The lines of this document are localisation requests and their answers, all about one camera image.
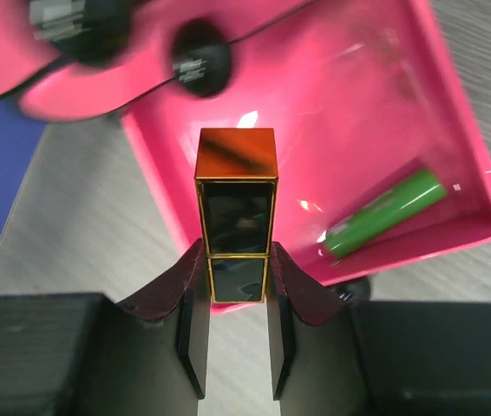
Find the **black gold lipstick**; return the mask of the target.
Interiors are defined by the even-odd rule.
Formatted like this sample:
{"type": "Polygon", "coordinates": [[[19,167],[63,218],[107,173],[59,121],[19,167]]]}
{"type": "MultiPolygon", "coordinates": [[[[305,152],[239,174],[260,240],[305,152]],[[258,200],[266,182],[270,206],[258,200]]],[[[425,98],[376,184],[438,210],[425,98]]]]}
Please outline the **black gold lipstick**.
{"type": "Polygon", "coordinates": [[[202,129],[194,181],[213,303],[263,302],[278,189],[273,129],[202,129]]]}

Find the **pink drawer front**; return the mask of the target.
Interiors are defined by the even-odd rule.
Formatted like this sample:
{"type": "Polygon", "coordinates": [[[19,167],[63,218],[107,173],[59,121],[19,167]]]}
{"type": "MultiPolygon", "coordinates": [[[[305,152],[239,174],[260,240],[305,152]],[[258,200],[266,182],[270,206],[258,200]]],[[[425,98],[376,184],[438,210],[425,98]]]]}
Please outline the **pink drawer front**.
{"type": "Polygon", "coordinates": [[[427,1],[316,1],[240,41],[211,100],[169,82],[122,124],[180,251],[200,236],[204,127],[269,127],[278,155],[274,239],[324,285],[491,241],[491,156],[427,1]],[[326,230],[419,167],[440,203],[338,262],[326,230]]]}

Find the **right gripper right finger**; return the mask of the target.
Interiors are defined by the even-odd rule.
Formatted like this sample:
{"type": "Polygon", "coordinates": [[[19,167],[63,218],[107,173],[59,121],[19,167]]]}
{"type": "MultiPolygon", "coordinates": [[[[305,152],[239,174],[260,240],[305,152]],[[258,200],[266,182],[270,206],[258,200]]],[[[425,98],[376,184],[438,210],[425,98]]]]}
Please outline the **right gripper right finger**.
{"type": "Polygon", "coordinates": [[[491,415],[491,302],[345,301],[281,244],[270,270],[283,415],[491,415]]]}

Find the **green lipstick tube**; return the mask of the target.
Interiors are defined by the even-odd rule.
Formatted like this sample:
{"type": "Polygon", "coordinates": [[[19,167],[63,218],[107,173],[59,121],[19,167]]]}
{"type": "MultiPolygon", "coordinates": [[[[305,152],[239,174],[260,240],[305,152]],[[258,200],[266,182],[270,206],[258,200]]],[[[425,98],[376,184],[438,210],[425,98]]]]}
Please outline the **green lipstick tube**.
{"type": "Polygon", "coordinates": [[[423,168],[325,232],[324,247],[343,258],[444,199],[446,188],[423,168]]]}

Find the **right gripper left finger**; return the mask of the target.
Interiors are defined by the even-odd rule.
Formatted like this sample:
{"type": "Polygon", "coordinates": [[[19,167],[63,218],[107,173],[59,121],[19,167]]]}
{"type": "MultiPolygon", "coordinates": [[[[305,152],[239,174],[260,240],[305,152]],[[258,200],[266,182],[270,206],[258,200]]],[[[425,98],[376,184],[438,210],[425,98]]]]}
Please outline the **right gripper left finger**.
{"type": "Polygon", "coordinates": [[[0,415],[194,415],[208,334],[201,241],[120,302],[0,296],[0,415]]]}

